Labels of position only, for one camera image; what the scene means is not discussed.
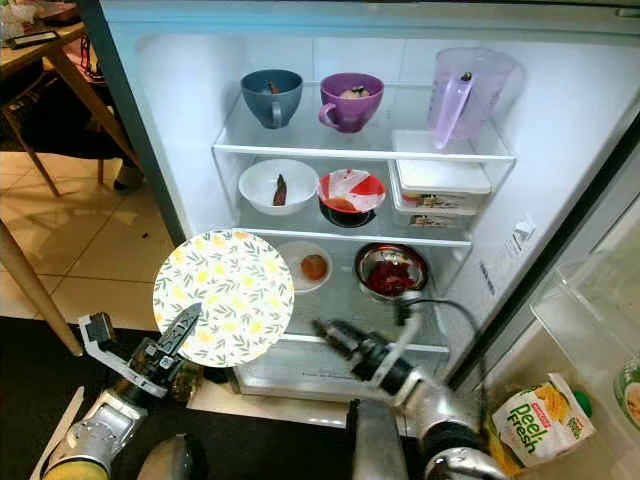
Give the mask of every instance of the cup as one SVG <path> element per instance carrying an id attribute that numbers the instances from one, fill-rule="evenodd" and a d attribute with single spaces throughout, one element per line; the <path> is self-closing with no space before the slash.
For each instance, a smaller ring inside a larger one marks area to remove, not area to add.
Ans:
<path id="1" fill-rule="evenodd" d="M 249 110 L 270 129 L 286 127 L 302 97 L 302 77 L 288 70 L 253 72 L 240 85 Z"/>
<path id="2" fill-rule="evenodd" d="M 354 87 L 364 87 L 368 97 L 342 98 L 340 94 Z M 320 84 L 322 108 L 318 114 L 320 122 L 343 133 L 356 133 L 376 113 L 384 83 L 365 73 L 336 73 L 325 78 Z"/>

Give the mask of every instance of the blue mug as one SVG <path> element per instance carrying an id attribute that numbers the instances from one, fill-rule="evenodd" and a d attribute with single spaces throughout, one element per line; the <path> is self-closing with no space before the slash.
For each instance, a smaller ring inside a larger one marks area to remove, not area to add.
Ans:
<path id="1" fill-rule="evenodd" d="M 240 82 L 249 110 L 263 127 L 286 127 L 300 105 L 302 77 L 288 70 L 260 70 Z"/>

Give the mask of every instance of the cable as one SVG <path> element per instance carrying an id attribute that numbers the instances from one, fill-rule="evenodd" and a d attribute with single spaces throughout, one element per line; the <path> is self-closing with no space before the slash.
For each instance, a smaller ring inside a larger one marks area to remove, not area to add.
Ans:
<path id="1" fill-rule="evenodd" d="M 462 316 L 473 330 L 473 341 L 477 342 L 480 338 L 480 329 L 475 322 L 475 317 L 473 316 L 473 314 L 467 309 L 467 307 L 454 300 L 447 300 L 445 298 L 416 298 L 414 300 L 403 301 L 402 303 L 403 307 L 409 307 L 410 305 L 414 305 L 417 303 L 439 303 L 442 305 L 449 305 L 450 307 L 453 307 L 460 313 L 462 313 Z M 485 418 L 487 415 L 487 389 L 484 384 L 484 380 L 487 372 L 484 355 L 480 356 L 478 368 L 480 369 L 480 405 L 478 407 L 478 433 L 480 435 L 480 438 L 486 445 L 488 441 L 488 435 L 485 427 Z"/>

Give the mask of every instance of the purple mug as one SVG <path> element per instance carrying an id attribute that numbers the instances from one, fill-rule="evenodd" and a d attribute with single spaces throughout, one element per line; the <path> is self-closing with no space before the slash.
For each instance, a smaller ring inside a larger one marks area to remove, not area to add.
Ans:
<path id="1" fill-rule="evenodd" d="M 354 87 L 364 87 L 368 97 L 341 98 L 340 94 Z M 364 73 L 336 73 L 320 83 L 322 108 L 318 114 L 320 122 L 343 133 L 356 133 L 376 113 L 384 83 L 382 80 Z"/>

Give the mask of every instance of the pitcher handle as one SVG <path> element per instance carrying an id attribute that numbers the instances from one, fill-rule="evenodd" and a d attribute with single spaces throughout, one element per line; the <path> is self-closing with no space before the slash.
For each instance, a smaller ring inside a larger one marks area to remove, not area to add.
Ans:
<path id="1" fill-rule="evenodd" d="M 274 127 L 282 127 L 282 109 L 280 108 L 280 102 L 273 102 L 271 104 L 271 113 L 273 115 Z"/>
<path id="2" fill-rule="evenodd" d="M 329 112 L 334 108 L 336 108 L 336 106 L 333 103 L 327 103 L 323 105 L 320 109 L 320 112 L 318 113 L 318 120 L 320 120 L 320 123 L 326 125 L 327 127 L 335 128 L 336 130 L 338 130 L 340 126 L 329 118 Z"/>
<path id="3" fill-rule="evenodd" d="M 452 76 L 447 83 L 435 131 L 434 143 L 438 150 L 447 146 L 475 82 L 475 74 L 464 72 Z"/>

